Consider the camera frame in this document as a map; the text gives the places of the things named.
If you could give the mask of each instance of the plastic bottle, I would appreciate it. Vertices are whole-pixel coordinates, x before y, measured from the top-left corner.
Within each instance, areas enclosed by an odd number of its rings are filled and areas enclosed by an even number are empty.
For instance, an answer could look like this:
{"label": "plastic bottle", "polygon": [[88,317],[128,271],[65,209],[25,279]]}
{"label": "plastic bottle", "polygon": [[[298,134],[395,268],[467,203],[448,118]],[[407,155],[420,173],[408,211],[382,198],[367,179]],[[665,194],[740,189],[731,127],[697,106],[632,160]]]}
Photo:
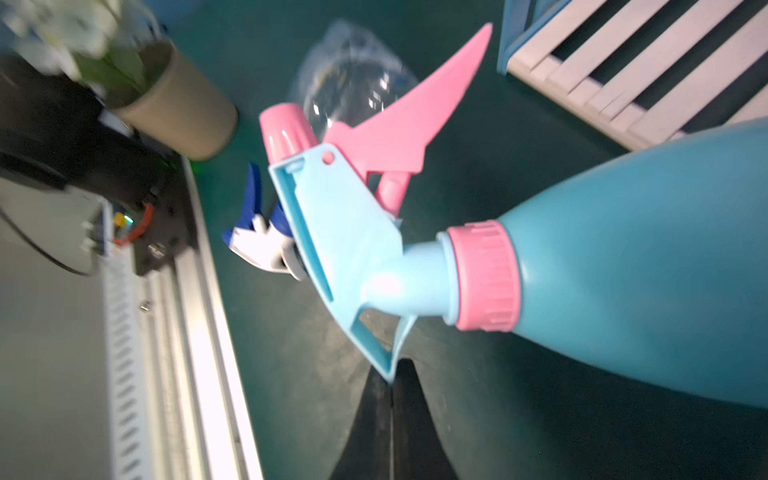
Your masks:
{"label": "plastic bottle", "polygon": [[767,152],[763,119],[625,155],[405,247],[366,305],[768,406]]}

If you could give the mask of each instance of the pink bottle cap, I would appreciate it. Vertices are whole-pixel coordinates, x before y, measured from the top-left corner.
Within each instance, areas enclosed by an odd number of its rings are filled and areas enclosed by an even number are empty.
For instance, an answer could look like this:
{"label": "pink bottle cap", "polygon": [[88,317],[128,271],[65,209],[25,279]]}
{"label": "pink bottle cap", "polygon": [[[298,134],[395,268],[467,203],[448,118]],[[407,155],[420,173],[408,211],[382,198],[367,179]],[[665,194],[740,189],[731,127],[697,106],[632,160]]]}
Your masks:
{"label": "pink bottle cap", "polygon": [[299,105],[278,104],[259,115],[270,165],[315,147],[317,137]]}
{"label": "pink bottle cap", "polygon": [[509,332],[520,318],[520,273],[515,248],[496,220],[447,230],[458,270],[456,328]]}

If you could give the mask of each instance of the green leaf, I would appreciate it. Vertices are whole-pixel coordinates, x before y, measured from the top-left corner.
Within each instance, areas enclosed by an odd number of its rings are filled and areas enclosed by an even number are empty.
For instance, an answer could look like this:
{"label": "green leaf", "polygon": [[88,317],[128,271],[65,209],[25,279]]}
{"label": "green leaf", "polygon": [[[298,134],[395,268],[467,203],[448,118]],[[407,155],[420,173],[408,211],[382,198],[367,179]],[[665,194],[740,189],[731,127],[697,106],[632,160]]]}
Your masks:
{"label": "green leaf", "polygon": [[139,91],[144,91],[147,87],[147,79],[144,76],[144,63],[142,63],[141,57],[139,57],[136,50],[112,46],[107,52],[106,59],[123,75],[130,78],[138,86]]}
{"label": "green leaf", "polygon": [[119,71],[106,57],[96,59],[79,54],[74,54],[73,57],[80,68],[82,80],[86,83],[99,84],[107,91],[139,88],[136,81]]}

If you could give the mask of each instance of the plant pot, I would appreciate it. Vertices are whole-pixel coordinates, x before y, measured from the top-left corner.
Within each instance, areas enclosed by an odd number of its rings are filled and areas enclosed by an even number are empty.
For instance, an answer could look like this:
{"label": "plant pot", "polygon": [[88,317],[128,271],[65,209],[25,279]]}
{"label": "plant pot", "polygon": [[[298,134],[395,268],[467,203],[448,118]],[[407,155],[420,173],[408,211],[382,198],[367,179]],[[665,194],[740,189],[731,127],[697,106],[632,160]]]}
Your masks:
{"label": "plant pot", "polygon": [[120,107],[116,98],[107,106],[124,122],[190,160],[207,160],[234,136],[237,109],[171,41],[150,45],[139,55],[153,86],[137,100]]}

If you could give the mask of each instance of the spray bottle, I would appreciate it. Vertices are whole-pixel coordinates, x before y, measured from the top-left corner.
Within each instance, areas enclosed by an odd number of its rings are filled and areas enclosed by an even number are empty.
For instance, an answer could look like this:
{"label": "spray bottle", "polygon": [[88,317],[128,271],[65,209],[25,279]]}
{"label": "spray bottle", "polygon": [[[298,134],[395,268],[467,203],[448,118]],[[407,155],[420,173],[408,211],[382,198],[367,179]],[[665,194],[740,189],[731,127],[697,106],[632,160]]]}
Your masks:
{"label": "spray bottle", "polygon": [[[768,120],[625,155],[497,220],[402,244],[409,179],[490,34],[486,25],[381,114],[334,124],[323,144],[297,106],[262,113],[270,175],[334,320],[390,382],[415,321],[441,316],[659,386],[768,406]],[[371,173],[382,174],[375,193]],[[359,320],[370,308],[400,316],[391,351]]]}

